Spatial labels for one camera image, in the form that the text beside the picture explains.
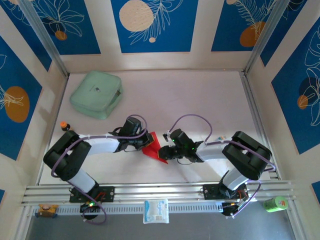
white floor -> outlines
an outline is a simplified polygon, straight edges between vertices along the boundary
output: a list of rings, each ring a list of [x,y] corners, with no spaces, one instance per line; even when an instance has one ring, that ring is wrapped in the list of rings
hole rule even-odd
[[[63,135],[61,121],[67,121],[78,134],[101,135],[121,127],[128,115],[146,118],[149,132],[155,131],[161,146],[162,134],[184,114],[199,114],[213,127],[212,141],[218,136],[231,137],[243,131],[259,140],[237,71],[161,70],[111,72],[122,79],[123,99],[106,120],[83,115],[73,109],[69,97],[85,74],[71,74],[54,129],[51,146]],[[210,129],[200,118],[182,119],[177,128],[194,141],[204,140]],[[191,165],[176,160],[164,164],[142,152],[103,153],[88,157],[82,165],[98,183],[181,183],[219,181],[233,166],[226,159]],[[40,184],[62,184],[52,178],[45,165]],[[262,179],[268,179],[264,173]]]

green can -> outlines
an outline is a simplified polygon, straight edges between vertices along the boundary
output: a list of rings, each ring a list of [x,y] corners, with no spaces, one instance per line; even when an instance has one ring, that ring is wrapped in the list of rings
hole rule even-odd
[[[276,196],[264,201],[263,207],[269,213],[286,210],[288,208],[288,200],[284,196]]]

